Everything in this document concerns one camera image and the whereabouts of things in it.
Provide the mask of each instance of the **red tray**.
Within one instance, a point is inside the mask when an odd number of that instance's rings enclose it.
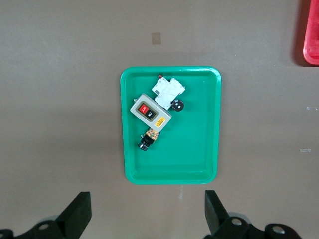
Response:
[[[313,65],[319,65],[319,0],[312,0],[306,28],[304,58]]]

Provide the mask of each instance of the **clear tape piece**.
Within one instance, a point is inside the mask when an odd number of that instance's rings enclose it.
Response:
[[[307,111],[317,111],[317,107],[307,106]]]
[[[311,152],[310,148],[305,148],[300,150],[300,153],[310,153],[310,152]]]

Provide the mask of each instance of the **white mark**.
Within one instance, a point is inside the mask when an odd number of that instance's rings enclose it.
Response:
[[[184,195],[183,188],[184,188],[184,185],[182,185],[180,187],[180,193],[179,193],[179,197],[178,197],[180,200],[183,200],[183,195]]]
[[[317,107],[307,106],[307,111],[317,111]]]
[[[300,153],[310,153],[310,152],[311,152],[310,148],[305,148],[300,150]]]

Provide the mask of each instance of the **red button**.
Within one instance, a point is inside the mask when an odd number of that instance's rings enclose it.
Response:
[[[145,104],[142,104],[142,106],[139,108],[139,110],[140,110],[140,112],[145,114],[149,110],[149,107],[147,107],[147,105],[145,105]]]

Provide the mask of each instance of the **black button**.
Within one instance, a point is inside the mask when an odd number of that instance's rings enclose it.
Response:
[[[151,109],[149,109],[146,113],[145,116],[147,118],[149,118],[150,120],[156,115],[156,113],[154,111],[152,111]]]

